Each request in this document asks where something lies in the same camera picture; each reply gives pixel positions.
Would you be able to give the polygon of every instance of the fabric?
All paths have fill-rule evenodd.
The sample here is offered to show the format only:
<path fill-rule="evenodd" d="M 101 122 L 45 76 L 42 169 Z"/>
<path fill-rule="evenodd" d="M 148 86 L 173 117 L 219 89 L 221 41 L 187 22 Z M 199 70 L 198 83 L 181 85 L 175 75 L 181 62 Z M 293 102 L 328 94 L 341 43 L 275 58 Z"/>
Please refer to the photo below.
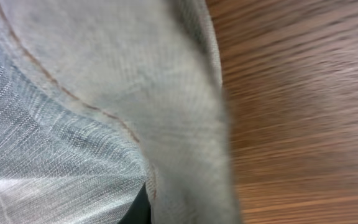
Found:
<path fill-rule="evenodd" d="M 0 0 L 0 223 L 240 223 L 199 0 Z"/>

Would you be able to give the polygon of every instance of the wood grain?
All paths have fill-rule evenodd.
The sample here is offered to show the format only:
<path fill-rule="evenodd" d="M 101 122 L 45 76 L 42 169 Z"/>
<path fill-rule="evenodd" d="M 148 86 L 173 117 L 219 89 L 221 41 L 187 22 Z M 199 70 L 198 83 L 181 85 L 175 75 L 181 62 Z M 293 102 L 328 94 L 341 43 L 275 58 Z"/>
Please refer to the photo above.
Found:
<path fill-rule="evenodd" d="M 246 223 L 358 223 L 358 1 L 210 0 Z"/>

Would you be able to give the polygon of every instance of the denim fabric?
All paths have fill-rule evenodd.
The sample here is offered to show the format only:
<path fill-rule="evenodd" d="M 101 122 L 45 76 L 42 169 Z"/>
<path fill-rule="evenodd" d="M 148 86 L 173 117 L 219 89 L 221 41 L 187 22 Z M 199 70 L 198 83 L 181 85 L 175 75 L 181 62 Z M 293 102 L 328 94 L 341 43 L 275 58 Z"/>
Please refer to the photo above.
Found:
<path fill-rule="evenodd" d="M 0 223 L 240 223 L 203 1 L 0 0 Z"/>

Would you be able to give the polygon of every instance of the wooden floor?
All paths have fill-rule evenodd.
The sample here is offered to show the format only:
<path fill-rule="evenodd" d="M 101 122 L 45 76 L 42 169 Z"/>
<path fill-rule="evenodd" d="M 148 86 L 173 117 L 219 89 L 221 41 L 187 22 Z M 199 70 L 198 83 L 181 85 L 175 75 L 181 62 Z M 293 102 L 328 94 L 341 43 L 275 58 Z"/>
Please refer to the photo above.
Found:
<path fill-rule="evenodd" d="M 358 223 L 358 1 L 207 2 L 244 221 Z"/>

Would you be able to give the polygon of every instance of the garment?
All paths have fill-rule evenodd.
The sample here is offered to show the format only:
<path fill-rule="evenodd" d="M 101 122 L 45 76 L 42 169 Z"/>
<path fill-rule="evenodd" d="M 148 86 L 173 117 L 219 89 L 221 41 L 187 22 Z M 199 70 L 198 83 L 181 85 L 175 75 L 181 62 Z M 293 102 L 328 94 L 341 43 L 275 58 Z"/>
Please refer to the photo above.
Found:
<path fill-rule="evenodd" d="M 0 223 L 240 223 L 203 1 L 0 0 Z"/>

